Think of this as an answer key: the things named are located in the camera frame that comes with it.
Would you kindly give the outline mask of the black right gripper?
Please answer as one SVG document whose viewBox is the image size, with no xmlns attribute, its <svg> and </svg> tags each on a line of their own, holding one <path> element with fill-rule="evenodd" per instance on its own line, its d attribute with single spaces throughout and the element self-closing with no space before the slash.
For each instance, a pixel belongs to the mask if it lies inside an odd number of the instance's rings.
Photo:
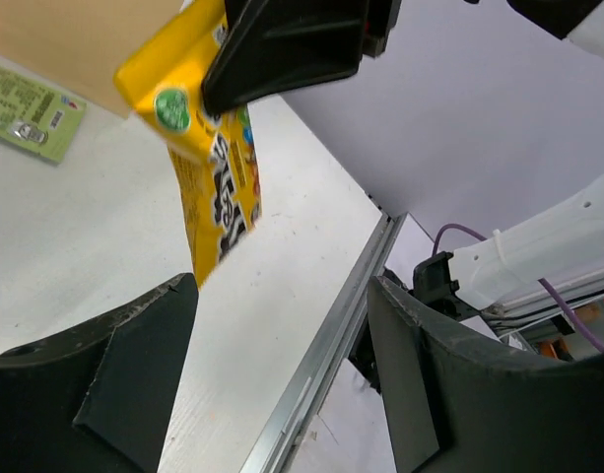
<svg viewBox="0 0 604 473">
<path fill-rule="evenodd" d="M 225 7 L 228 34 L 201 85 L 210 114 L 355 75 L 363 55 L 385 51 L 401 0 L 249 0 Z"/>
</svg>

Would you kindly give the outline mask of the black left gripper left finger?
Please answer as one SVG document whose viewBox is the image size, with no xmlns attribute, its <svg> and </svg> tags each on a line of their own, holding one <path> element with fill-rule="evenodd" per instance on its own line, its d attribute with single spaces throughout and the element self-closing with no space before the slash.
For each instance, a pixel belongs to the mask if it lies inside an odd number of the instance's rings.
<svg viewBox="0 0 604 473">
<path fill-rule="evenodd" d="M 155 472 L 198 289 L 178 274 L 0 355 L 0 472 Z"/>
</svg>

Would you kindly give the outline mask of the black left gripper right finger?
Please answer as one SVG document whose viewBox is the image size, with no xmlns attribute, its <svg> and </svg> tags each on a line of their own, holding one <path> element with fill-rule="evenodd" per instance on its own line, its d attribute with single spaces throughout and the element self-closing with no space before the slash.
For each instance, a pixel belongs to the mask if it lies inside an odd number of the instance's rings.
<svg viewBox="0 0 604 473">
<path fill-rule="evenodd" d="M 398 471 L 604 472 L 604 353 L 509 347 L 384 277 L 368 316 Z"/>
</svg>

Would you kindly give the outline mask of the yellow M&M packet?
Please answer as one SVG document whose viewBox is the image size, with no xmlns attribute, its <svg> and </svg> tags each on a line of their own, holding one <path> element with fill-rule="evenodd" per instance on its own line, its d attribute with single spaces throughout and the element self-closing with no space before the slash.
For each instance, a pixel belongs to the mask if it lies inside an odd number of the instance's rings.
<svg viewBox="0 0 604 473">
<path fill-rule="evenodd" d="M 114 74 L 124 100 L 168 147 L 197 285 L 261 217 L 259 171 L 246 107 L 220 115 L 201 84 L 228 32 L 221 1 L 193 1 Z"/>
</svg>

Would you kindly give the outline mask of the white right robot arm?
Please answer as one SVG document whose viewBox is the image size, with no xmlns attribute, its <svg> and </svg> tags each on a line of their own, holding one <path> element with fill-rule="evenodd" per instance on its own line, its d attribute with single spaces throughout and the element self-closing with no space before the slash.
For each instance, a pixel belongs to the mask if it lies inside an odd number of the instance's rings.
<svg viewBox="0 0 604 473">
<path fill-rule="evenodd" d="M 209 112 L 355 75 L 382 54 L 397 1 L 226 1 L 227 34 L 201 86 Z M 604 1 L 514 1 L 547 34 L 604 59 Z M 604 257 L 604 173 L 560 204 L 471 246 L 435 249 L 413 295 L 441 313 L 472 315 L 523 285 Z"/>
</svg>

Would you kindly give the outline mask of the brown paper bag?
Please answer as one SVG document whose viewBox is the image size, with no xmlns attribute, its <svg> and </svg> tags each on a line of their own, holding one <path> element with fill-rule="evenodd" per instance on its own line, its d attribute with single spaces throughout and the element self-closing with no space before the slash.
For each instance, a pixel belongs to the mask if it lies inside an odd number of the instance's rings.
<svg viewBox="0 0 604 473">
<path fill-rule="evenodd" d="M 181 1 L 0 1 L 0 55 L 120 117 L 129 107 L 113 85 L 120 64 Z"/>
</svg>

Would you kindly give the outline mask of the light green flat sachet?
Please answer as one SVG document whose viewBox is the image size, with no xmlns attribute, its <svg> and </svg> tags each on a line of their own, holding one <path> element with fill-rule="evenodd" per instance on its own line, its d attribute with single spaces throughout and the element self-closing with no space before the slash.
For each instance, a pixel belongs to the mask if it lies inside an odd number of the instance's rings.
<svg viewBox="0 0 604 473">
<path fill-rule="evenodd" d="M 0 65 L 0 139 L 60 164 L 87 104 Z"/>
</svg>

